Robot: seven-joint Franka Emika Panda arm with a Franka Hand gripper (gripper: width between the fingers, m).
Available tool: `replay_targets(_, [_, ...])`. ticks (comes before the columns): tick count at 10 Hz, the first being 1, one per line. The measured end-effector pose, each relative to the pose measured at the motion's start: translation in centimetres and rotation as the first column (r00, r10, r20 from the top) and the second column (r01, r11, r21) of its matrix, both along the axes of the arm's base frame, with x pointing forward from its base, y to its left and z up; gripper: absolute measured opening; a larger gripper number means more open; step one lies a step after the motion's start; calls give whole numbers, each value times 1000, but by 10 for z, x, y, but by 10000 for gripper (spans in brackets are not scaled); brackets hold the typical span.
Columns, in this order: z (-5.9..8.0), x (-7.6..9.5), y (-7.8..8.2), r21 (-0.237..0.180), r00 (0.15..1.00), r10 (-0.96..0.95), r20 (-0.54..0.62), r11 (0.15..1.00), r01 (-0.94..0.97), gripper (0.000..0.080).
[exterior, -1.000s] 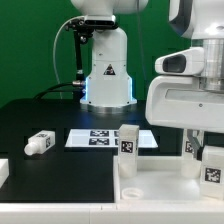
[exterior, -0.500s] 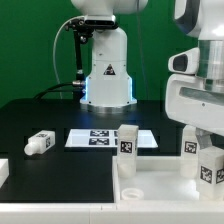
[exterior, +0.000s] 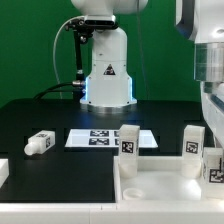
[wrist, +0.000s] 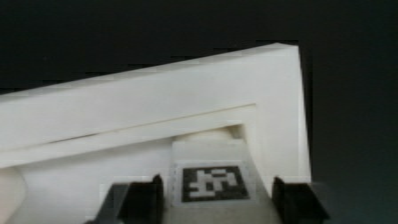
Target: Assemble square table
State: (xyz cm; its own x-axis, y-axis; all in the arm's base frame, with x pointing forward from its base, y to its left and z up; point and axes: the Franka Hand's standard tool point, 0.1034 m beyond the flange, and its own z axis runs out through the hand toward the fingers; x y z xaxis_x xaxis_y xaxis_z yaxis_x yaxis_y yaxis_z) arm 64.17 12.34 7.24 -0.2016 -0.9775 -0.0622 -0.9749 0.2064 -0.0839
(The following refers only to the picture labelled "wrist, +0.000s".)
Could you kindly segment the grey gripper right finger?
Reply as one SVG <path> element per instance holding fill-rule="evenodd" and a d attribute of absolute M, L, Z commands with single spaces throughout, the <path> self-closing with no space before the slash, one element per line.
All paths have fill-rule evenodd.
<path fill-rule="evenodd" d="M 282 224 L 355 224 L 346 185 L 321 181 L 271 182 L 271 202 Z"/>

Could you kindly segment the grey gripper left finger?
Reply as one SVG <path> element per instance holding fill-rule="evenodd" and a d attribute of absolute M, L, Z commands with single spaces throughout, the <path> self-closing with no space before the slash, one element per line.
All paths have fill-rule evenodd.
<path fill-rule="evenodd" d="M 109 187 L 99 211 L 83 224 L 161 224 L 163 180 L 154 175 L 148 182 L 115 183 Z"/>

